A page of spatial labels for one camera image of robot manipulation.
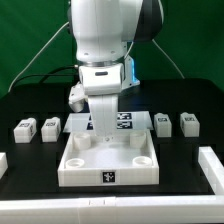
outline white box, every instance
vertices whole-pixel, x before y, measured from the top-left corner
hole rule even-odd
[[[194,114],[182,113],[180,127],[185,137],[199,137],[200,123]]]
[[[172,136],[172,124],[167,114],[156,114],[154,116],[154,127],[158,138]]]
[[[16,143],[29,143],[37,132],[36,120],[29,118],[21,120],[14,129],[14,137]]]
[[[47,119],[41,128],[43,142],[57,142],[61,132],[61,121],[57,117]]]
[[[130,139],[133,132],[136,144]],[[59,186],[159,184],[159,165],[149,130],[120,130],[109,142],[93,131],[85,132],[84,137],[89,134],[91,139],[91,144],[86,144],[90,148],[75,142],[78,134],[72,132],[67,142],[58,169]]]

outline cable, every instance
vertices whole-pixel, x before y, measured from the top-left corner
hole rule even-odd
[[[16,78],[12,81],[9,86],[8,92],[10,93],[13,84],[16,80],[33,64],[33,62],[39,57],[39,55],[48,47],[48,45],[55,39],[55,37],[69,24],[69,22],[65,23],[53,36],[52,38],[44,45],[44,47],[34,56],[34,58],[28,63],[28,65],[16,76]]]
[[[180,76],[182,77],[182,79],[185,79],[185,76],[183,75],[183,73],[181,72],[181,70],[179,69],[179,67],[176,65],[176,63],[170,58],[170,56],[157,44],[157,42],[155,40],[152,40],[152,42],[166,56],[166,58],[171,62],[171,64],[174,66],[174,68],[180,74]]]
[[[66,74],[66,75],[63,75],[63,74],[48,74],[48,75],[49,75],[49,77],[52,77],[52,76],[54,76],[54,77],[74,77],[74,74]],[[24,76],[24,77],[22,77],[20,79],[17,79],[14,82],[13,87],[15,87],[18,82],[21,82],[24,79],[28,79],[28,78],[32,78],[32,77],[45,77],[45,76],[46,76],[46,74],[45,75],[28,75],[28,76]]]
[[[64,70],[69,70],[69,69],[75,69],[75,67],[74,67],[73,65],[69,65],[69,66],[64,66],[64,67],[56,68],[56,69],[54,69],[53,71],[47,73],[47,74],[46,74],[46,75],[39,81],[39,83],[41,84],[41,83],[43,83],[44,81],[46,81],[46,80],[49,78],[49,76],[50,76],[51,74],[55,74],[55,73],[57,73],[57,72],[64,71]]]
[[[133,45],[134,45],[134,42],[131,43],[131,46],[129,47],[128,52],[127,52],[126,55],[124,56],[124,59],[126,59],[126,58],[128,57],[128,55],[130,54],[131,49],[133,48]]]

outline black cable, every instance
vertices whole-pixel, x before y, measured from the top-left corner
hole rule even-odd
[[[28,75],[25,77],[22,77],[20,79],[17,79],[16,82],[13,84],[12,88],[14,88],[16,86],[16,84],[24,79],[28,79],[28,78],[32,78],[32,77],[45,77],[45,75]],[[48,74],[48,76],[56,76],[56,77],[74,77],[74,74],[66,74],[66,75],[62,75],[62,74]]]
[[[54,70],[52,70],[51,72],[47,73],[47,74],[44,74],[44,75],[28,75],[28,76],[25,76],[25,77],[22,77],[18,80],[15,81],[15,83],[13,84],[12,88],[16,86],[16,84],[24,79],[27,79],[27,78],[32,78],[32,77],[43,77],[39,83],[43,83],[44,81],[46,81],[49,77],[51,76],[74,76],[73,75],[60,75],[60,74],[55,74],[57,72],[60,72],[60,71],[64,71],[64,70],[69,70],[69,69],[75,69],[75,67],[73,65],[69,65],[69,66],[64,66],[64,67],[60,67],[60,68],[56,68]]]
[[[64,71],[64,70],[70,70],[70,69],[75,69],[74,65],[69,65],[69,66],[64,66],[64,67],[56,68],[56,69],[52,70],[51,72],[47,73],[45,75],[45,77],[43,77],[39,81],[39,83],[41,84],[41,83],[45,82],[50,77],[51,74],[55,74],[57,72]]]

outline white foam block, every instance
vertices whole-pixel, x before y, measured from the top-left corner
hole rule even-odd
[[[185,137],[199,137],[200,123],[194,114],[182,113],[180,127]]]
[[[16,143],[29,143],[37,132],[36,120],[29,118],[21,120],[14,129],[14,137]]]
[[[57,142],[58,136],[61,132],[61,121],[54,117],[47,119],[41,128],[41,135],[43,142]]]
[[[224,195],[224,167],[211,147],[200,147],[198,162],[216,195]]]
[[[172,124],[167,114],[156,114],[154,116],[154,127],[158,138],[168,138],[172,136]]]

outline white block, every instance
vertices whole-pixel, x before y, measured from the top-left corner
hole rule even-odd
[[[211,147],[200,147],[198,162],[216,195],[224,195],[224,167]]]
[[[0,179],[4,175],[5,171],[8,169],[8,163],[5,153],[0,153]]]
[[[14,129],[15,142],[29,143],[37,132],[36,123],[37,122],[34,118],[21,120],[17,127]]]
[[[167,114],[156,114],[154,116],[154,127],[158,138],[168,138],[172,136],[172,123]]]
[[[89,131],[90,148],[80,148],[74,139],[78,134],[70,134],[64,150],[58,168],[60,187],[159,184],[149,130],[119,130],[110,141]]]
[[[194,114],[182,113],[180,127],[185,137],[199,137],[200,123]]]
[[[43,142],[57,142],[61,132],[61,121],[57,117],[47,119],[41,128]]]

